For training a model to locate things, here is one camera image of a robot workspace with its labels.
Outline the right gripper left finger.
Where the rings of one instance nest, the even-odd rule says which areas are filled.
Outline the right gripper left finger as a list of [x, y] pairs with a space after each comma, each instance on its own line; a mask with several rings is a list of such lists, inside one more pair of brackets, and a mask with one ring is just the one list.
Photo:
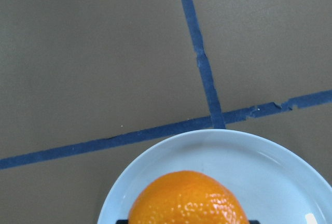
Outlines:
[[128, 224], [129, 221], [127, 219], [119, 219], [116, 221], [116, 224]]

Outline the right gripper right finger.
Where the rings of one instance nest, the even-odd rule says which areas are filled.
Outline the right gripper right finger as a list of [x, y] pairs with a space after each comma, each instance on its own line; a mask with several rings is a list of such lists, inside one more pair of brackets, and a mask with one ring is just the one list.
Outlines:
[[249, 220], [249, 224], [260, 224], [258, 220]]

